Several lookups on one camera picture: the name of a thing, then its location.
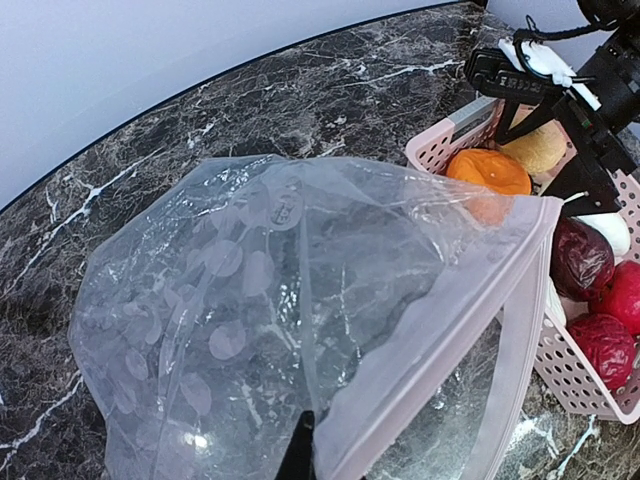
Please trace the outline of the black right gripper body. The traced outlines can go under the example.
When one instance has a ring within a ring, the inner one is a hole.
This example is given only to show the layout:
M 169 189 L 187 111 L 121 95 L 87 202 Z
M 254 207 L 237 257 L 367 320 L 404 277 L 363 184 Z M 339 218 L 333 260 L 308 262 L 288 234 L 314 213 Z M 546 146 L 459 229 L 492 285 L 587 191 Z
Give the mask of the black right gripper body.
M 570 92 L 553 107 L 575 154 L 561 168 L 545 196 L 563 201 L 562 214 L 582 216 L 617 213 L 622 209 L 620 192 L 612 175 L 633 173 L 637 162 L 618 138 L 618 133 L 639 116 L 637 95 L 607 107 L 603 115 Z

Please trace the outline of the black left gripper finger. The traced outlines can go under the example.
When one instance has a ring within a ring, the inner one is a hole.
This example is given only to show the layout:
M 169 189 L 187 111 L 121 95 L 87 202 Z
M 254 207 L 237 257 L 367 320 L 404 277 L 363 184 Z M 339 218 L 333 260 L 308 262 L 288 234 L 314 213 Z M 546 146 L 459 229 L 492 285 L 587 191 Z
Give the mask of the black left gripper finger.
M 313 434 L 315 415 L 301 413 L 275 476 L 276 480 L 315 480 Z

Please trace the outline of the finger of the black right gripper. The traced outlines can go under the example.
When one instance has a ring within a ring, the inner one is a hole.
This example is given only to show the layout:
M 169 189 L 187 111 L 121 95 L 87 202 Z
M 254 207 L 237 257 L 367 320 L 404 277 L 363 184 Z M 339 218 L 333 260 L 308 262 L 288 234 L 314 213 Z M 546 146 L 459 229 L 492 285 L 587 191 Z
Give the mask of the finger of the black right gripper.
M 553 120 L 554 113 L 548 102 L 533 106 L 504 100 L 496 116 L 494 143 L 502 148 Z

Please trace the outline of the yellow lemon toy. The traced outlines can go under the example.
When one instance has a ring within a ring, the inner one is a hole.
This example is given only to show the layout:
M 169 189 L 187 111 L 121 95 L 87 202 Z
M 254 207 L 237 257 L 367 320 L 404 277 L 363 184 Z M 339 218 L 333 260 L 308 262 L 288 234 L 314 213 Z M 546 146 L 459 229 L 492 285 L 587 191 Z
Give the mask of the yellow lemon toy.
M 538 129 L 516 139 L 499 151 L 519 163 L 530 175 L 554 168 L 567 152 L 564 134 L 555 122 L 548 122 Z

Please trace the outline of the orange tangerine toy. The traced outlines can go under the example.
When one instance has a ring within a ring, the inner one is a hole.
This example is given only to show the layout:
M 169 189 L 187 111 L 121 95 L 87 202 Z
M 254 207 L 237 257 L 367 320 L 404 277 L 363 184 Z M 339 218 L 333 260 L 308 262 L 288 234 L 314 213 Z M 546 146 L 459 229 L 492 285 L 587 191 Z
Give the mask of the orange tangerine toy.
M 532 182 L 527 171 L 511 157 L 495 150 L 461 150 L 449 162 L 446 176 L 484 187 L 502 196 L 532 193 Z M 509 213 L 512 203 L 512 200 L 499 200 L 488 195 L 467 200 L 465 207 L 479 223 L 497 225 Z

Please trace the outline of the dark red onion toy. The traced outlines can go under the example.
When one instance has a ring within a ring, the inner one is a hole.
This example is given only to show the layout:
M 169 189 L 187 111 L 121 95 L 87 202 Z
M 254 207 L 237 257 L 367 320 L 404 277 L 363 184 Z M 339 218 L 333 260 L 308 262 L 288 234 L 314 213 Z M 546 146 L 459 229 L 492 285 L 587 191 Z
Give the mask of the dark red onion toy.
M 562 216 L 552 243 L 550 276 L 557 292 L 575 302 L 598 299 L 614 275 L 606 238 L 586 223 Z

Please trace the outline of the pink plastic basket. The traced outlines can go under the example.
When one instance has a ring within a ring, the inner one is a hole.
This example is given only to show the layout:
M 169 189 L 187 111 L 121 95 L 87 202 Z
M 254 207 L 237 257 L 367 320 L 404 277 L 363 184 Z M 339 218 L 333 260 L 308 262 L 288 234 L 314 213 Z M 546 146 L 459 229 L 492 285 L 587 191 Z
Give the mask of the pink plastic basket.
M 481 96 L 411 138 L 405 147 L 408 166 L 422 172 L 444 175 L 450 159 L 463 148 L 490 148 L 503 101 Z M 567 142 L 566 153 L 556 167 L 533 177 L 533 191 L 542 193 L 573 156 L 576 149 Z M 622 171 L 611 174 L 620 192 L 621 216 L 631 235 L 631 247 L 622 258 L 639 262 L 639 183 Z M 587 312 L 586 303 L 561 297 L 567 320 Z M 587 362 L 566 328 L 547 308 L 544 313 L 534 368 L 569 413 L 596 415 L 602 420 L 625 425 L 639 420 L 639 341 L 635 342 L 633 370 L 625 385 L 608 390 Z

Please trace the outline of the red apple toy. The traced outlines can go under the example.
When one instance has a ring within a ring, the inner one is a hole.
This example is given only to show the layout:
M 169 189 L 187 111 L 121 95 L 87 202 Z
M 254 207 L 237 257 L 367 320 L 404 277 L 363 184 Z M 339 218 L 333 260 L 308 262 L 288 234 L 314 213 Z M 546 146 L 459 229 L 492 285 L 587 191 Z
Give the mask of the red apple toy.
M 626 385 L 633 370 L 635 339 L 614 316 L 583 314 L 568 332 L 609 390 Z
M 619 263 L 614 276 L 600 296 L 589 303 L 590 313 L 617 318 L 633 336 L 639 335 L 639 264 L 631 260 Z

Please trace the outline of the clear zip top bag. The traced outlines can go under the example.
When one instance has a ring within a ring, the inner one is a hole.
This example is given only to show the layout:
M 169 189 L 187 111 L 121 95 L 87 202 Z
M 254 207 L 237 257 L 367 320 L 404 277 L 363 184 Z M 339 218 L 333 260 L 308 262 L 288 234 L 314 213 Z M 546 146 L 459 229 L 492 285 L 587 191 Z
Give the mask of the clear zip top bag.
M 512 200 L 497 225 L 465 203 Z M 69 342 L 112 479 L 491 479 L 560 200 L 361 158 L 204 161 L 90 255 Z

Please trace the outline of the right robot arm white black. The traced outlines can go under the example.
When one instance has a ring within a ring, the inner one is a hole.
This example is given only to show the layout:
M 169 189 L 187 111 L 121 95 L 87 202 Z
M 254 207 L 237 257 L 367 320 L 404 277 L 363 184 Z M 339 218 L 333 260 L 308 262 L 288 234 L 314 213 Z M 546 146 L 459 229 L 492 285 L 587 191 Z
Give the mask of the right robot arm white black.
M 630 175 L 638 167 L 618 135 L 639 118 L 639 4 L 582 1 L 579 8 L 588 21 L 584 27 L 543 32 L 529 20 L 526 28 L 499 43 L 517 72 L 554 91 L 518 126 L 511 125 L 513 108 L 505 108 L 507 129 L 496 139 L 506 143 L 550 120 L 560 123 L 575 154 L 544 193 L 563 200 L 565 216 L 620 211 L 612 176 Z M 597 31 L 610 35 L 577 72 L 547 46 Z

